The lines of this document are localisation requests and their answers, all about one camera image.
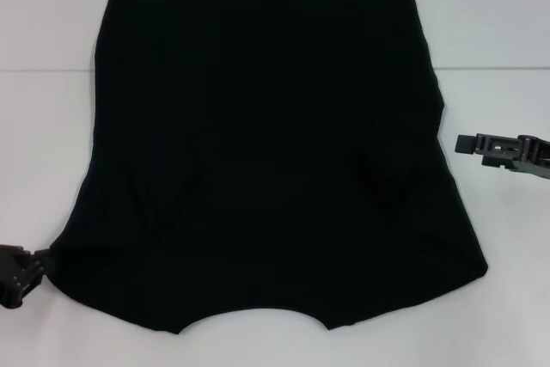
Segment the white background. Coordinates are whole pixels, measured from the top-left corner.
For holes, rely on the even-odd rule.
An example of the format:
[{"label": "white background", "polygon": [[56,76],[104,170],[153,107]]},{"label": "white background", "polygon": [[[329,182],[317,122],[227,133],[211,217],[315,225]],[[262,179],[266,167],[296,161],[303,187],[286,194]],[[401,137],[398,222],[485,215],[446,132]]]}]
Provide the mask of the white background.
[{"label": "white background", "polygon": [[[0,0],[1,243],[47,248],[72,209],[91,150],[91,57],[106,1]],[[21,309],[0,308],[0,365],[550,365],[550,182],[454,153],[458,134],[550,139],[550,2],[417,3],[446,102],[440,141],[490,264],[484,278],[331,332],[257,309],[179,336],[86,308],[45,280]]]}]

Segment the white table surface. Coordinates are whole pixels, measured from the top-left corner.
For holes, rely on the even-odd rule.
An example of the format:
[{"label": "white table surface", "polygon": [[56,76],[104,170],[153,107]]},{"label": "white table surface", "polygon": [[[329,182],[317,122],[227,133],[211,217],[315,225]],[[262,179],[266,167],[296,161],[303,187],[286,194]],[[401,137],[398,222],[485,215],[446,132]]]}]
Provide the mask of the white table surface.
[{"label": "white table surface", "polygon": [[[47,248],[69,216],[89,162],[90,58],[105,2],[0,0],[1,243]],[[257,309],[179,336],[84,307],[45,280],[22,308],[0,308],[0,365],[550,365],[550,183],[454,153],[458,134],[550,139],[550,70],[525,69],[550,66],[550,3],[417,2],[442,68],[440,141],[490,264],[484,278],[330,332],[306,315]]]}]

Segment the black shorts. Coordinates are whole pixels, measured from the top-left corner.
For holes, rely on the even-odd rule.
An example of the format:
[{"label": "black shorts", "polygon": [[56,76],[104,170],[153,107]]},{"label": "black shorts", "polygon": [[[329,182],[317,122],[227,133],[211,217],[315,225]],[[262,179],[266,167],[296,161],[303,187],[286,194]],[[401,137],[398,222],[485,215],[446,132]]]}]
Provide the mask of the black shorts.
[{"label": "black shorts", "polygon": [[140,326],[327,328],[487,264],[437,141],[414,0],[109,0],[94,149],[52,282]]}]

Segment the black garment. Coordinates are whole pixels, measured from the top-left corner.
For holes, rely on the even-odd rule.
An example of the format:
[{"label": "black garment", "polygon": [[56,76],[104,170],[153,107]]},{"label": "black garment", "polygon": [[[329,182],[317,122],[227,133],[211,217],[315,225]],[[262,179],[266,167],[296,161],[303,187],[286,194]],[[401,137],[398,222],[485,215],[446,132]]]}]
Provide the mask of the black garment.
[{"label": "black garment", "polygon": [[327,328],[485,274],[414,0],[109,0],[94,151],[53,243],[80,303],[178,333]]}]

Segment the black fabric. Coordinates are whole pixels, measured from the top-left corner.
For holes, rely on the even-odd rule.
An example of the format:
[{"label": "black fabric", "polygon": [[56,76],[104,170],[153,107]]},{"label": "black fabric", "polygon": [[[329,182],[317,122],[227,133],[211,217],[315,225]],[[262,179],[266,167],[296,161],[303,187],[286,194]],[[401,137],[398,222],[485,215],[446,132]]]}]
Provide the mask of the black fabric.
[{"label": "black fabric", "polygon": [[95,69],[52,245],[78,302],[172,333],[255,308],[335,328],[485,274],[414,0],[109,0]]}]

